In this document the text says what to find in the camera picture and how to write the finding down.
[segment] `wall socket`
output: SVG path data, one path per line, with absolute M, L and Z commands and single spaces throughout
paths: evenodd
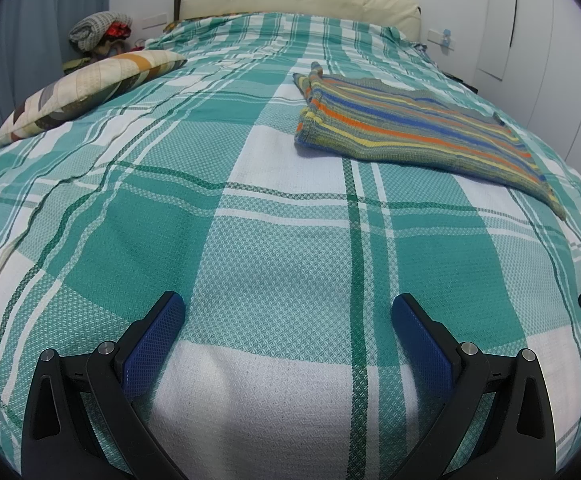
M 428 41 L 431 41 L 433 43 L 437 43 L 438 45 L 441 45 L 443 39 L 444 39 L 444 35 L 437 32 L 436 30 L 430 29 L 428 31 Z M 455 50 L 455 40 L 453 40 L 452 36 L 451 36 L 451 44 L 448 46 L 448 49 Z
M 150 18 L 141 20 L 141 28 L 158 27 L 159 25 L 166 25 L 167 23 L 168 18 L 166 14 L 158 14 L 157 16 L 151 16 Z

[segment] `striped sweater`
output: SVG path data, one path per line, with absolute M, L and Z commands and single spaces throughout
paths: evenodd
M 566 217 L 517 134 L 497 114 L 442 102 L 430 91 L 394 88 L 379 79 L 293 75 L 308 106 L 295 140 L 359 160 L 397 162 L 463 174 L 519 189 Z

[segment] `pile of clothes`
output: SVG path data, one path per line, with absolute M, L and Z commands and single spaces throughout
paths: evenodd
M 84 57 L 64 63 L 70 73 L 92 62 L 128 51 L 125 40 L 130 36 L 132 18 L 122 12 L 104 10 L 80 20 L 68 38 Z

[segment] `cream leather headboard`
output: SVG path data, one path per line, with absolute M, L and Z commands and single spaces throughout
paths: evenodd
M 397 27 L 419 41 L 420 11 L 413 0 L 181 0 L 180 19 L 238 12 L 293 12 Z

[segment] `blue-gray curtain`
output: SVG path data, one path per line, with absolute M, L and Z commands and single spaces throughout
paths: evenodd
M 29 95 L 63 76 L 62 63 L 81 57 L 68 32 L 108 0 L 0 2 L 0 126 Z

